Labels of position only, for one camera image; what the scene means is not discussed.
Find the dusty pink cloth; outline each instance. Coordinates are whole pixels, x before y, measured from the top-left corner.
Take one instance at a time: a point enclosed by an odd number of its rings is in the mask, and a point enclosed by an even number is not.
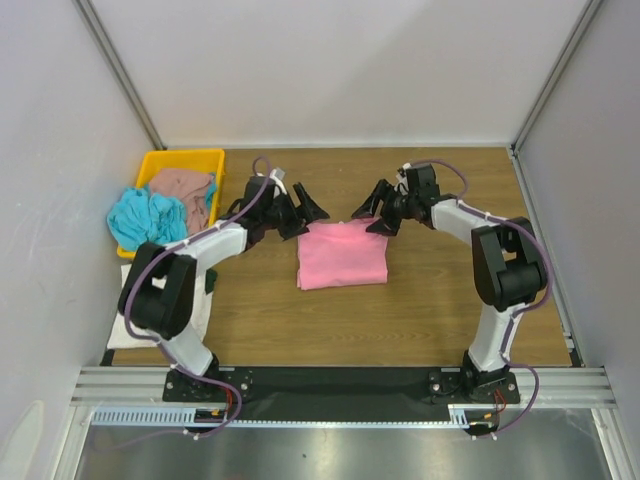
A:
[[[312,223],[298,237],[298,287],[313,290],[387,283],[387,237],[367,233],[373,220]]]
[[[209,209],[205,196],[213,177],[208,173],[186,168],[163,168],[149,182],[151,193],[176,197],[187,209],[189,235],[201,232],[209,225]]]

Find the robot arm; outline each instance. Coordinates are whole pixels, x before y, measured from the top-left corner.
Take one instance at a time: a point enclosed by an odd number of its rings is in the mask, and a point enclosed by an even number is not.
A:
[[[403,219],[414,219],[433,230],[450,233],[473,252],[474,282],[484,303],[475,340],[465,352],[463,369],[469,389],[504,379],[507,359],[519,313],[535,300],[547,284],[546,271],[536,248],[511,224],[532,233],[525,218],[506,223],[490,221],[470,213],[454,195],[441,195],[430,163],[405,164],[398,170],[394,186],[380,180],[353,218],[373,217],[380,206],[380,219],[367,231],[386,236],[398,233]],[[515,253],[506,260],[504,252]]]
[[[265,180],[260,174],[252,176],[245,187],[244,196],[233,202],[229,212],[210,229],[189,237],[187,245],[171,253],[152,270],[133,299],[131,322],[158,337],[158,342],[178,364],[191,373],[217,378],[218,359],[198,338],[191,326],[195,279],[222,260],[239,255],[258,243],[267,230],[276,229],[287,240],[308,232],[307,225],[315,220],[329,218],[309,197],[301,184],[293,186],[300,201],[295,206],[284,183],[284,172],[274,169]],[[242,211],[258,194],[264,182],[264,193],[241,217],[233,211]],[[219,229],[211,234],[211,229]],[[118,301],[118,310],[124,313],[134,283],[149,263],[171,245],[145,243],[140,246],[131,265],[129,276]],[[166,278],[164,288],[155,285],[156,279]]]

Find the light blue fabric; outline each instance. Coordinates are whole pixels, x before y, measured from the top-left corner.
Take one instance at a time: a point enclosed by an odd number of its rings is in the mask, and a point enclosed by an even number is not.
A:
[[[212,173],[211,176],[213,177],[211,185],[209,186],[209,190],[207,190],[207,194],[204,196],[204,203],[209,211],[211,211],[211,204],[213,203],[213,194],[218,190],[218,186],[216,185],[216,174]]]
[[[184,204],[175,197],[149,196],[144,188],[127,188],[107,224],[118,244],[131,252],[147,241],[162,245],[187,238]]]

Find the yellow laundry basket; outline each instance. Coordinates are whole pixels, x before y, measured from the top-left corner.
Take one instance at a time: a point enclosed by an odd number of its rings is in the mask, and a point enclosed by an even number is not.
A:
[[[218,219],[220,210],[220,196],[222,194],[222,183],[226,174],[224,169],[224,150],[164,150],[149,152],[144,156],[136,188],[144,187],[163,168],[187,168],[203,173],[216,174],[216,193],[213,194],[211,202],[211,213],[209,215],[209,226]],[[136,252],[129,252],[118,245],[118,256],[133,260]]]

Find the gray floor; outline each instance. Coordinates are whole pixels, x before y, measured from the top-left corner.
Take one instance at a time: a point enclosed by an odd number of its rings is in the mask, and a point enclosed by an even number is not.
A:
[[[149,428],[93,427],[77,480],[590,480],[611,478],[588,410],[532,412],[497,441],[462,431],[229,428],[198,442]]]

